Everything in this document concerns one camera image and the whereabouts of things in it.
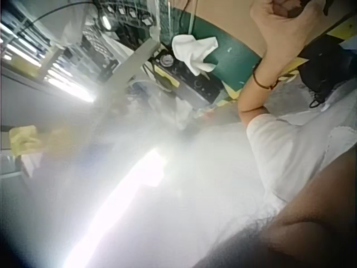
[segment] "wrist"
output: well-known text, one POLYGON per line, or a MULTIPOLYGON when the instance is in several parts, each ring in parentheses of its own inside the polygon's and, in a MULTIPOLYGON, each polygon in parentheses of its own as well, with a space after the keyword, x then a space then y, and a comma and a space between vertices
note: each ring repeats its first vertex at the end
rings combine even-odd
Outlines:
POLYGON ((263 57, 259 66, 255 70, 255 78, 260 85, 270 87, 275 84, 284 66, 272 58, 263 57))

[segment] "ceiling light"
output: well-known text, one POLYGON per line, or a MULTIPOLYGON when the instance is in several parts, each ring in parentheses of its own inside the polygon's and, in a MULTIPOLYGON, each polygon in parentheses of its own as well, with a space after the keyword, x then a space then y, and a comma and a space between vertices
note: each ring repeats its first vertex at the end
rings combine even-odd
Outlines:
POLYGON ((5 55, 3 58, 4 58, 5 60, 12 60, 12 58, 11 58, 9 55, 5 55))
POLYGON ((64 82, 64 83, 68 83, 68 79, 64 78, 63 76, 61 76, 60 74, 56 73, 55 71, 53 70, 48 70, 48 73, 50 75, 52 75, 54 78, 57 78, 58 80, 64 82))
POLYGON ((20 57, 24 58, 25 60, 29 61, 33 65, 41 67, 41 64, 38 61, 36 61, 32 57, 26 55, 25 53, 23 53, 22 51, 20 51, 16 47, 14 47, 13 45, 8 44, 7 48, 10 49, 12 52, 16 53, 17 55, 19 55, 20 57))
POLYGON ((103 20, 103 24, 104 24, 104 27, 107 29, 107 30, 110 30, 112 27, 109 23, 109 20, 106 16, 103 16, 102 17, 102 20, 103 20))
POLYGON ((73 77, 73 75, 70 72, 63 69, 58 63, 54 63, 54 67, 59 69, 61 72, 65 73, 66 75, 73 77))
POLYGON ((76 96, 86 102, 94 102, 94 97, 91 96, 87 90, 81 88, 80 86, 76 85, 75 83, 63 83, 58 81, 57 79, 50 78, 48 79, 49 83, 52 85, 66 91, 67 93, 76 96))
POLYGON ((13 35, 15 38, 18 38, 17 35, 15 35, 13 33, 13 31, 11 31, 8 27, 6 27, 4 24, 1 24, 1 29, 4 31, 4 32, 7 32, 8 34, 11 34, 13 35))
POLYGON ((28 49, 30 49, 31 51, 37 53, 37 49, 35 49, 34 46, 30 45, 27 41, 25 41, 24 39, 20 38, 18 39, 20 41, 21 44, 23 44, 24 46, 26 46, 28 49))

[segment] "bracelet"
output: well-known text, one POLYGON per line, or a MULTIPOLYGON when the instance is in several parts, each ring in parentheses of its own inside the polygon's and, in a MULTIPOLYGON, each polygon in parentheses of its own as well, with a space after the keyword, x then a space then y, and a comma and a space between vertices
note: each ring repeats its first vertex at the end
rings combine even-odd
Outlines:
POLYGON ((265 85, 262 85, 261 83, 259 83, 259 82, 257 81, 257 77, 255 76, 255 71, 256 71, 256 69, 258 68, 258 66, 259 66, 259 64, 260 64, 261 61, 262 61, 262 60, 260 60, 260 61, 255 65, 255 67, 254 67, 254 69, 253 69, 253 79, 254 79, 255 83, 256 83, 258 86, 260 86, 261 88, 273 90, 273 89, 277 86, 277 84, 279 83, 279 79, 277 79, 277 81, 275 82, 274 85, 271 85, 271 86, 268 86, 268 87, 266 87, 265 85))

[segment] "green panel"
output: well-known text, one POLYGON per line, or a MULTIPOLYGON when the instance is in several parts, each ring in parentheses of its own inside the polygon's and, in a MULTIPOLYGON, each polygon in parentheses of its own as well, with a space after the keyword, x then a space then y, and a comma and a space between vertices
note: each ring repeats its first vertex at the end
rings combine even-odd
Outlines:
MULTIPOLYGON (((184 14, 180 32, 187 33, 190 15, 184 14)), ((192 34, 196 39, 215 36, 219 47, 205 60, 217 64, 212 72, 235 91, 240 90, 252 74, 253 67, 260 57, 245 44, 222 29, 201 18, 196 18, 192 34)))

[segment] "cardboard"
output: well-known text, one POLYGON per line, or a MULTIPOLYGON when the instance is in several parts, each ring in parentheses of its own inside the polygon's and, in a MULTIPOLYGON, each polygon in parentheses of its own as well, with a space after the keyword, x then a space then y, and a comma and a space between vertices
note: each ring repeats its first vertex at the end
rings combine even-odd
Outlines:
MULTIPOLYGON (((249 11, 253 0, 197 0, 196 15, 226 31, 239 41, 245 43, 259 56, 266 50, 266 45, 258 27, 250 17, 249 11)), ((327 17, 313 31, 309 41, 320 36, 331 26, 351 12, 350 0, 336 0, 327 17)), ((183 1, 175 1, 177 8, 183 9, 183 1)), ((187 8, 193 10, 193 1, 187 8)))

